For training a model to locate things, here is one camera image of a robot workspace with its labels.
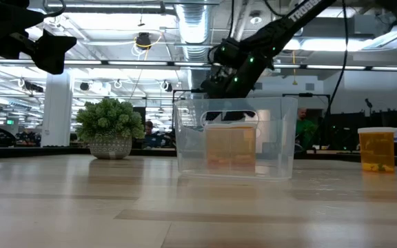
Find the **white pillar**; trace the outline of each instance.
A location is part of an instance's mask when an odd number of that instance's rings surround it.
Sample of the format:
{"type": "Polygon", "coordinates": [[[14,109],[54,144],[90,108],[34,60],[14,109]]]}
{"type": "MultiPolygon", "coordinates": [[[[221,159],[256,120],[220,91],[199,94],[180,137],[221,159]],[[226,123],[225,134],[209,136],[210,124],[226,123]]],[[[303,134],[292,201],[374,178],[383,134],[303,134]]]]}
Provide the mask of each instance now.
{"type": "Polygon", "coordinates": [[[74,81],[69,71],[47,75],[41,146],[70,144],[74,81]]]}

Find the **potted plant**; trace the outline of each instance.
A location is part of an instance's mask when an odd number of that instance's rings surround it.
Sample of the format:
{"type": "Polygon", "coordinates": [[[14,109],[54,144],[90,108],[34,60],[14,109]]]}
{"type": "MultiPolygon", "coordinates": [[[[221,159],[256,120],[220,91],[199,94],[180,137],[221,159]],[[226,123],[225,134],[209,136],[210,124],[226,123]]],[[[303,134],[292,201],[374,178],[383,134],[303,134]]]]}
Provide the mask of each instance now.
{"type": "Polygon", "coordinates": [[[132,104],[117,99],[85,103],[76,120],[82,126],[77,134],[90,144],[90,152],[100,159],[122,159],[131,152],[132,138],[145,136],[141,115],[132,104]]]}

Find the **green shirt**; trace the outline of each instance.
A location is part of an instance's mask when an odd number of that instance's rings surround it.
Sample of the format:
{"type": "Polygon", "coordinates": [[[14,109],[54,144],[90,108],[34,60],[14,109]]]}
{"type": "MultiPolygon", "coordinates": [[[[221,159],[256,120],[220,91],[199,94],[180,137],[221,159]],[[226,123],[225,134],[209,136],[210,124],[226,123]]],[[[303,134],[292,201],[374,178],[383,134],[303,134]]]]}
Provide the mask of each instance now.
{"type": "Polygon", "coordinates": [[[311,121],[308,120],[296,121],[296,135],[302,134],[304,132],[303,137],[299,137],[300,140],[301,138],[303,139],[302,143],[300,143],[302,147],[307,147],[307,145],[312,139],[314,129],[315,129],[315,124],[313,124],[311,121]]]}

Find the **orange object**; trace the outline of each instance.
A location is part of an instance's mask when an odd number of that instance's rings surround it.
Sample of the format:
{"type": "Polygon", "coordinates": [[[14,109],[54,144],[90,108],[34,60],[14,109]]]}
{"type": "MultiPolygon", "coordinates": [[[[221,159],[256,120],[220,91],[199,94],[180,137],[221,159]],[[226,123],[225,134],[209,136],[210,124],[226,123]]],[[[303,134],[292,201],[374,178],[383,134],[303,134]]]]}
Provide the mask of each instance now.
{"type": "Polygon", "coordinates": [[[206,159],[210,173],[255,172],[255,126],[234,123],[205,127],[206,159]]]}
{"type": "Polygon", "coordinates": [[[394,173],[394,132],[391,127],[358,129],[363,171],[394,173]]]}

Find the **decorative pot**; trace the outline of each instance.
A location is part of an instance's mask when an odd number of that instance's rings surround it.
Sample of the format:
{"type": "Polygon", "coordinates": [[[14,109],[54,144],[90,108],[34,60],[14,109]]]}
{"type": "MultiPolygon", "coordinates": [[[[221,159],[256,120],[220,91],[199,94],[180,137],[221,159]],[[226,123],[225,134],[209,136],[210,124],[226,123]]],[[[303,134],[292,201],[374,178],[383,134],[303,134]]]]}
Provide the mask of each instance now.
{"type": "Polygon", "coordinates": [[[131,146],[131,137],[116,139],[96,138],[90,143],[90,152],[91,155],[98,159],[122,159],[130,155],[131,146]]]}

